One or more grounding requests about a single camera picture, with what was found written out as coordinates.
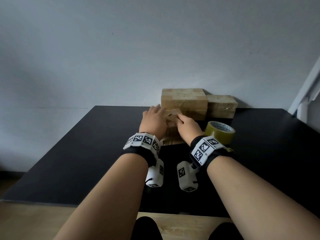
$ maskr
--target wooden floor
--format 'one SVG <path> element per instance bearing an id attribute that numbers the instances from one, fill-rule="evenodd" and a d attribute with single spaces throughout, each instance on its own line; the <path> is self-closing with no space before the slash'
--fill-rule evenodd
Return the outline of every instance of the wooden floor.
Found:
<path id="1" fill-rule="evenodd" d="M 0 180 L 0 195 L 14 180 Z M 0 240 L 51 240 L 75 208 L 0 202 Z M 207 240 L 230 218 L 139 212 L 155 220 L 164 240 Z"/>

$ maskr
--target table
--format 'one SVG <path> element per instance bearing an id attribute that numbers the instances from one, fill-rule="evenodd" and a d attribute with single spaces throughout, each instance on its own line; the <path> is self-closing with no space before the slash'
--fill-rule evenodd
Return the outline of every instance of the table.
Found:
<path id="1" fill-rule="evenodd" d="M 4 201 L 77 206 L 119 157 L 136 133 L 146 107 L 95 106 L 8 192 Z M 320 217 L 320 134 L 283 109 L 237 109 L 230 145 L 237 160 Z M 199 122 L 205 128 L 207 121 Z M 162 187 L 145 186 L 142 212 L 227 217 L 208 176 L 199 174 L 198 190 L 179 188 L 176 166 L 190 161 L 186 144 L 161 148 Z M 201 202 L 197 208 L 194 202 Z"/>

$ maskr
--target packing tape on box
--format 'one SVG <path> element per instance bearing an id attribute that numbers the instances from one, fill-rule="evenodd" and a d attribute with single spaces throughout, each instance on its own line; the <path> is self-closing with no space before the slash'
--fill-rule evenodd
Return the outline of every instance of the packing tape on box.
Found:
<path id="1" fill-rule="evenodd" d="M 218 121 L 209 121 L 204 131 L 206 136 L 213 136 L 222 145 L 231 143 L 235 130 L 224 123 Z"/>

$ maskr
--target forearm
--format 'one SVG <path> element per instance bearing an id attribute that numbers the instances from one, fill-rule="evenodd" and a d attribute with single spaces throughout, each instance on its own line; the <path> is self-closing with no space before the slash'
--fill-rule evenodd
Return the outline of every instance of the forearm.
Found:
<path id="1" fill-rule="evenodd" d="M 207 172 L 244 239 L 320 239 L 319 218 L 234 159 Z"/>
<path id="2" fill-rule="evenodd" d="M 54 239 L 130 239 L 147 173 L 143 157 L 122 155 Z"/>

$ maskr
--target finger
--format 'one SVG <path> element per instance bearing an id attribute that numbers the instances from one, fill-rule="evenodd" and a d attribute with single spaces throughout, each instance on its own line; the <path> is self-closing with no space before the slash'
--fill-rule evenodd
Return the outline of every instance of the finger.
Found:
<path id="1" fill-rule="evenodd" d="M 149 112 L 152 112 L 154 110 L 154 108 L 155 108 L 154 106 L 151 106 L 149 109 Z"/>
<path id="2" fill-rule="evenodd" d="M 182 121 L 179 120 L 178 118 L 176 119 L 175 123 L 176 123 L 178 128 L 183 125 Z"/>
<path id="3" fill-rule="evenodd" d="M 190 119 L 188 116 L 185 116 L 181 113 L 177 114 L 177 116 L 182 122 L 185 122 L 187 119 Z"/>
<path id="4" fill-rule="evenodd" d="M 144 111 L 143 113 L 142 113 L 142 118 L 144 118 L 145 116 L 146 116 L 146 114 L 148 113 L 148 111 L 146 110 L 146 111 Z"/>
<path id="5" fill-rule="evenodd" d="M 158 111 L 159 111 L 159 109 L 160 109 L 160 104 L 158 104 L 155 108 L 154 108 L 154 113 L 158 113 Z"/>
<path id="6" fill-rule="evenodd" d="M 165 114 L 166 110 L 167 110 L 167 108 L 161 108 L 161 109 L 158 111 L 158 114 L 160 114 L 160 115 L 163 116 L 163 115 Z"/>

